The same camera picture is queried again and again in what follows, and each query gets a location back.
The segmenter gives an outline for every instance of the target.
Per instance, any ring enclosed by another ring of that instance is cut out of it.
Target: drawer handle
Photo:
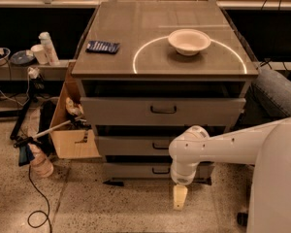
[[[155,114],[174,114],[177,112],[177,106],[174,106],[173,111],[156,111],[153,106],[151,106],[151,112]]]
[[[152,147],[155,149],[155,150],[168,150],[169,147],[159,147],[158,145],[156,145],[155,143],[152,143]]]
[[[152,167],[152,173],[154,174],[154,175],[168,175],[169,173],[171,172],[171,169],[170,168],[168,168],[168,170],[167,171],[155,171],[155,169]]]

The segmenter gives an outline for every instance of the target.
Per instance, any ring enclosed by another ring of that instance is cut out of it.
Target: bottle cap
[[[46,39],[49,39],[50,36],[49,36],[49,33],[48,32],[42,32],[40,35],[39,35],[39,39],[40,40],[46,40]]]

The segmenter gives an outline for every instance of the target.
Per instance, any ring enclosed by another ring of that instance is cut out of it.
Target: white bottle
[[[40,177],[46,178],[52,174],[54,167],[46,154],[36,145],[28,144],[34,159],[30,161],[32,170]]]
[[[46,52],[48,63],[51,66],[57,66],[59,65],[59,59],[57,57],[57,53],[55,50],[55,47],[52,43],[52,40],[50,38],[50,35],[48,32],[43,32],[39,35],[39,39],[41,41],[41,44]]]

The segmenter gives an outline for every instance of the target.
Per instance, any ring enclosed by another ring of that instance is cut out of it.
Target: cabinet
[[[211,46],[182,56],[167,36],[198,28]],[[117,54],[88,53],[90,40],[119,42]],[[257,72],[219,8],[207,2],[102,3],[72,72],[110,179],[169,178],[170,142],[192,125],[211,135],[237,121]],[[201,163],[206,181],[213,163]]]

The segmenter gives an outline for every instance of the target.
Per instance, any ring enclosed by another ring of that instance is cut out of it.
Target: black panel
[[[29,50],[47,31],[60,59],[72,59],[94,8],[0,8],[0,47]]]
[[[291,61],[291,11],[227,10],[260,61]]]

